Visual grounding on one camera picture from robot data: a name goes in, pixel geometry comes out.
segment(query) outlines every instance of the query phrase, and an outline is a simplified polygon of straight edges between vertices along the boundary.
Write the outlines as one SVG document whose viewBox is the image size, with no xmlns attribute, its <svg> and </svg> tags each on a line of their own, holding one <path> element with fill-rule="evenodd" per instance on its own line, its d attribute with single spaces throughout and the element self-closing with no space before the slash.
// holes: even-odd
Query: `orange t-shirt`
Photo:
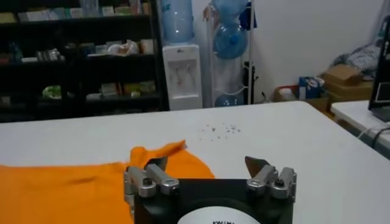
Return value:
<svg viewBox="0 0 390 224">
<path fill-rule="evenodd" d="M 130 164 L 99 166 L 0 166 L 0 223 L 133 223 L 124 201 L 123 172 L 168 156 L 166 172 L 175 178 L 214 178 L 209 168 L 185 150 L 185 141 L 159 150 L 135 147 Z"/>
</svg>

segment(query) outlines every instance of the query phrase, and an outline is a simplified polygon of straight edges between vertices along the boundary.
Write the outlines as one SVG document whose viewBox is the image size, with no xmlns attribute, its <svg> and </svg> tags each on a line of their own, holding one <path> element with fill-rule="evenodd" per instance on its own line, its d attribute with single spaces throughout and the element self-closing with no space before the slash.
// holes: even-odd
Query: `white table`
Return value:
<svg viewBox="0 0 390 224">
<path fill-rule="evenodd" d="M 374 128 L 366 133 L 371 138 L 374 138 L 379 132 L 376 128 L 385 127 L 386 123 L 372 115 L 368 110 L 368 104 L 368 101 L 334 103 L 331 106 L 331 111 L 336 115 L 337 119 L 345 120 L 359 131 Z M 390 149 L 390 134 L 388 132 L 383 133 L 378 138 L 378 142 Z"/>
<path fill-rule="evenodd" d="M 247 155 L 294 168 L 296 224 L 389 223 L 390 162 L 302 102 L 2 124 L 0 163 L 109 163 L 181 139 L 218 178 L 249 178 Z"/>
</svg>

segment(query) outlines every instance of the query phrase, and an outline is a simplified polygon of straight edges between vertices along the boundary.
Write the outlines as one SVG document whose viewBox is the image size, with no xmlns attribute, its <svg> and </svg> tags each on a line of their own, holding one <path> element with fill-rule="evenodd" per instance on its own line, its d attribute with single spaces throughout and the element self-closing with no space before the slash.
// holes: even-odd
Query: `desk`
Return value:
<svg viewBox="0 0 390 224">
<path fill-rule="evenodd" d="M 353 127 L 359 129 L 359 131 L 365 131 L 367 128 L 384 127 L 386 123 L 372 115 L 368 110 L 368 104 L 368 101 L 334 103 L 331 106 L 331 111 L 336 115 L 337 119 L 345 120 Z M 370 130 L 367 132 L 367 135 L 374 138 L 378 132 L 379 130 Z M 390 149 L 390 135 L 388 133 L 383 133 L 378 138 L 378 142 Z"/>
<path fill-rule="evenodd" d="M 181 139 L 217 178 L 249 178 L 245 156 L 294 168 L 296 224 L 389 223 L 390 162 L 303 102 L 1 124 L 0 163 L 109 163 Z"/>
</svg>

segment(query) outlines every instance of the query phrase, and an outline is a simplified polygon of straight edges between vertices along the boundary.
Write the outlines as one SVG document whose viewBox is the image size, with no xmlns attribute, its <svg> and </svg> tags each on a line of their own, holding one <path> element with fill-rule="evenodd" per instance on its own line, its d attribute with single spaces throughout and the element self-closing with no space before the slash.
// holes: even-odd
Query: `water jug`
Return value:
<svg viewBox="0 0 390 224">
<path fill-rule="evenodd" d="M 192 0 L 161 0 L 164 39 L 187 43 L 194 37 Z"/>
</svg>

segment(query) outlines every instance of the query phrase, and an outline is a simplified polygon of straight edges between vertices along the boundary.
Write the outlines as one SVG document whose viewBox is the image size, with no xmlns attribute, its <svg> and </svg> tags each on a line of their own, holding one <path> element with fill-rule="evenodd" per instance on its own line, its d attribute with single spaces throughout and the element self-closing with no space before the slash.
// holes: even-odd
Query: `black shelf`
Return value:
<svg viewBox="0 0 390 224">
<path fill-rule="evenodd" d="M 85 102 L 87 115 L 115 110 L 126 111 L 138 109 L 145 111 L 146 109 L 154 108 L 161 108 L 161 96 L 159 94 L 150 94 L 141 97 L 118 96 L 96 100 L 87 99 Z"/>
<path fill-rule="evenodd" d="M 124 15 L 124 16 L 102 16 L 92 18 L 77 18 L 77 19 L 60 19 L 60 20 L 45 20 L 45 21 L 29 21 L 17 23 L 0 24 L 0 29 L 30 29 L 37 26 L 95 26 L 101 23 L 125 23 L 128 20 L 149 22 L 149 15 Z"/>
<path fill-rule="evenodd" d="M 128 4 L 128 0 L 99 0 L 101 6 Z M 15 42 L 24 57 L 36 51 L 57 48 L 65 61 L 38 61 L 0 64 L 0 93 L 22 94 L 26 103 L 14 102 L 11 107 L 0 107 L 0 122 L 61 119 L 95 116 L 111 112 L 133 113 L 169 110 L 163 68 L 160 24 L 157 0 L 146 0 L 150 15 L 108 16 L 98 18 L 64 19 L 0 24 L 0 52 L 8 52 Z M 26 12 L 32 7 L 79 7 L 78 0 L 13 0 L 0 2 L 0 11 Z M 83 56 L 80 49 L 68 50 L 69 43 L 106 44 L 108 41 L 155 40 L 155 54 L 115 56 Z M 103 83 L 139 83 L 154 81 L 156 94 L 141 97 L 118 96 L 99 100 L 86 99 L 96 93 Z M 42 91 L 60 85 L 62 99 L 43 99 Z"/>
</svg>

